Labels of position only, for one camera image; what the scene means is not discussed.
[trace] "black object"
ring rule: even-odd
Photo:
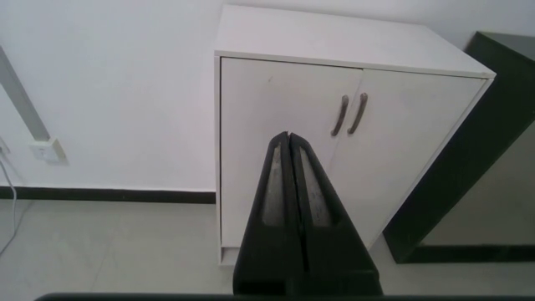
[[[397,263],[535,261],[535,246],[421,246],[535,120],[535,38],[477,33],[466,52],[497,73],[384,231]]]
[[[269,144],[234,294],[380,296],[379,273],[310,144]]]

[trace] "cabinet top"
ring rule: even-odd
[[[363,69],[494,78],[425,26],[223,6],[215,55]]]

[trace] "black baseboard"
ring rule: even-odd
[[[138,191],[98,188],[46,188],[15,187],[18,199],[26,200],[69,200],[69,201],[113,201],[113,202],[165,202],[215,204],[215,192],[196,191]],[[9,186],[0,186],[0,199],[11,199]]]
[[[535,246],[420,246],[403,263],[520,263],[535,261]]]

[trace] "white wall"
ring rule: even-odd
[[[68,164],[36,161],[0,89],[0,136],[24,186],[215,190],[212,45],[222,0],[0,1],[0,44]],[[535,1],[228,1],[535,35]]]

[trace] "cabinet door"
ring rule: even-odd
[[[370,248],[443,147],[484,80],[364,70],[358,94],[368,102],[356,131],[355,98],[329,178],[360,237]]]
[[[362,70],[223,58],[221,72],[222,247],[240,247],[269,141],[301,135],[329,166],[343,132],[331,130]]]

